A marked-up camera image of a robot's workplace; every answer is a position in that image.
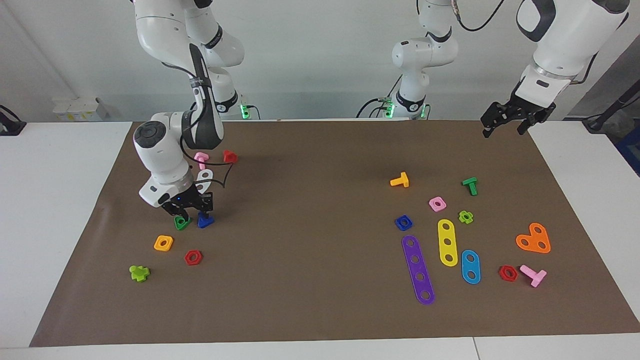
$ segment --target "pink bolt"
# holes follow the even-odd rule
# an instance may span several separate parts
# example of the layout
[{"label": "pink bolt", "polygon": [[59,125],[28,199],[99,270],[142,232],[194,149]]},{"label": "pink bolt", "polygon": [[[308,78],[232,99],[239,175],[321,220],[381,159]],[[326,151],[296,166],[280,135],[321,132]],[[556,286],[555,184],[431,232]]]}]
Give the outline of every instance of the pink bolt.
[{"label": "pink bolt", "polygon": [[[207,161],[209,159],[209,155],[205,154],[204,152],[197,152],[196,156],[193,157],[194,159],[198,160],[198,161]],[[200,170],[204,170],[207,168],[207,165],[204,164],[198,164],[200,166]]]},{"label": "pink bolt", "polygon": [[542,281],[542,279],[544,279],[545,276],[547,276],[546,271],[540,270],[540,272],[535,272],[534,270],[531,270],[531,268],[528,267],[527,265],[522,265],[520,267],[520,271],[523,272],[526,276],[531,278],[532,280],[531,286],[533,286],[534,288],[537,288],[540,282]]}]

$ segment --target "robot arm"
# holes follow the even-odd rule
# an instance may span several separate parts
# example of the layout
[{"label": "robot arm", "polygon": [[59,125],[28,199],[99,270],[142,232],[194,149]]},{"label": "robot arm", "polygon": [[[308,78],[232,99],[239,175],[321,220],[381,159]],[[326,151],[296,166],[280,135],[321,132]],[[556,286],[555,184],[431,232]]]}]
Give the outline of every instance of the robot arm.
[{"label": "robot arm", "polygon": [[[167,67],[188,75],[196,102],[193,110],[157,113],[136,129],[133,139],[136,151],[151,172],[139,194],[150,205],[162,206],[169,214],[181,215],[186,220],[189,219],[186,208],[193,207],[206,214],[213,209],[213,199],[212,193],[200,194],[196,189],[182,155],[182,142],[190,149],[213,149],[224,137],[208,61],[214,66],[233,66],[244,57],[242,45],[213,19],[211,2],[134,2],[140,45]],[[226,86],[221,87],[228,92],[230,77],[226,72],[219,74],[228,78],[224,81]]]},{"label": "robot arm", "polygon": [[524,0],[520,31],[538,43],[532,62],[506,104],[494,102],[481,117],[484,137],[512,120],[518,133],[544,122],[554,100],[628,17],[629,0]]},{"label": "robot arm", "polygon": [[392,98],[397,117],[420,116],[429,86],[424,69],[451,63],[458,55],[458,42],[452,35],[451,0],[420,0],[419,20],[427,29],[426,37],[399,42],[393,49],[394,65],[403,73],[400,88]]}]

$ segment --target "white table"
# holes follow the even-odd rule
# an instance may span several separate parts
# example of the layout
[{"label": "white table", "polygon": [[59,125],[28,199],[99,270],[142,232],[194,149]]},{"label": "white table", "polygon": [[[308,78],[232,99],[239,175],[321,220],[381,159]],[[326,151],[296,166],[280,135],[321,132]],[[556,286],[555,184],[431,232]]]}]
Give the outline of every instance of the white table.
[{"label": "white table", "polygon": [[[29,124],[0,138],[0,359],[638,359],[640,334],[27,348],[130,125]],[[640,179],[579,123],[531,135],[638,316]]]}]

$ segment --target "green led light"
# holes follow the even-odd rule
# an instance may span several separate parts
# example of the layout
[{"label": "green led light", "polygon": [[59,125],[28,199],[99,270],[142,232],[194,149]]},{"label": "green led light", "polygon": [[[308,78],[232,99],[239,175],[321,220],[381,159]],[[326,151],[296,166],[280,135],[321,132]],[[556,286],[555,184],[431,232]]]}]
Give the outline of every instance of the green led light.
[{"label": "green led light", "polygon": [[242,113],[243,119],[246,120],[251,118],[251,113],[249,112],[249,109],[246,107],[245,104],[240,104],[240,112]]},{"label": "green led light", "polygon": [[385,110],[385,117],[391,119],[394,117],[394,110],[396,109],[396,105],[394,103],[390,103]]}]

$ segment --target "blue triangular piece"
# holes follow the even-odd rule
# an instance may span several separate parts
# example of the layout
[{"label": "blue triangular piece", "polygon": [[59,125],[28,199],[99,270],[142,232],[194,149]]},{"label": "blue triangular piece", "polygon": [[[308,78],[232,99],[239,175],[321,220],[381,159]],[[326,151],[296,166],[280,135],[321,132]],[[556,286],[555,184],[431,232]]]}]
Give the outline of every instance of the blue triangular piece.
[{"label": "blue triangular piece", "polygon": [[215,219],[211,214],[205,215],[204,213],[198,213],[198,227],[204,229],[205,227],[215,223]]}]

